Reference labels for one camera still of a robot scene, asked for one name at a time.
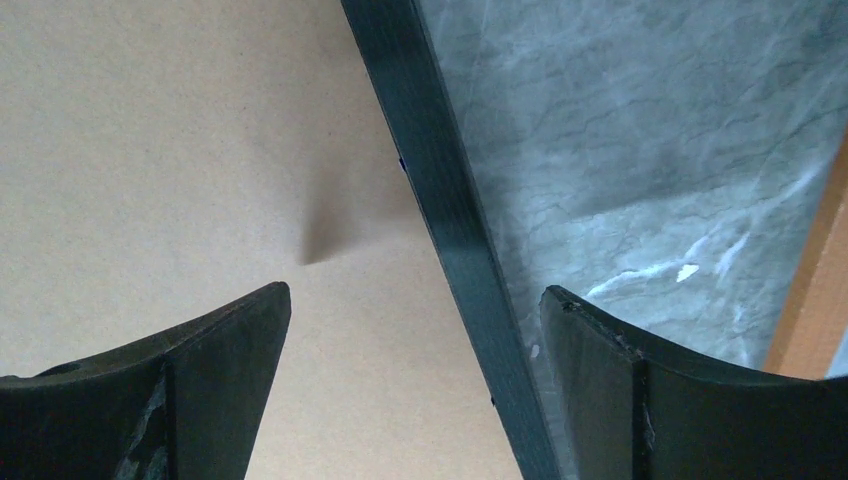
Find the marble slab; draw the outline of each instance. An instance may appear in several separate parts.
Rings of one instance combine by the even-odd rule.
[[[848,1],[419,3],[561,456],[550,284],[758,368],[848,120]]]

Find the beige cardboard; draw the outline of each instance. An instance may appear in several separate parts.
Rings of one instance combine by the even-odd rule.
[[[284,280],[249,479],[519,478],[337,1],[0,22],[0,374]]]

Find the wooden edge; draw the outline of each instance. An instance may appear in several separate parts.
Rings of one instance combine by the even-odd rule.
[[[821,379],[848,327],[848,132],[836,154],[764,370]]]

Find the black curved bracket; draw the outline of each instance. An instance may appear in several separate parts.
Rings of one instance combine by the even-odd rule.
[[[123,347],[0,378],[0,479],[241,480],[291,316],[265,286]]]
[[[561,287],[542,317],[581,479],[848,478],[848,378],[728,364]]]

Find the black plastic part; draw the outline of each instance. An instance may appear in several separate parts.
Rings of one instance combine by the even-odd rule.
[[[581,479],[848,478],[848,378],[725,363],[561,287],[542,318]]]
[[[414,0],[342,0],[524,478],[560,477],[464,146]]]
[[[242,480],[289,288],[32,378],[0,378],[2,480]]]

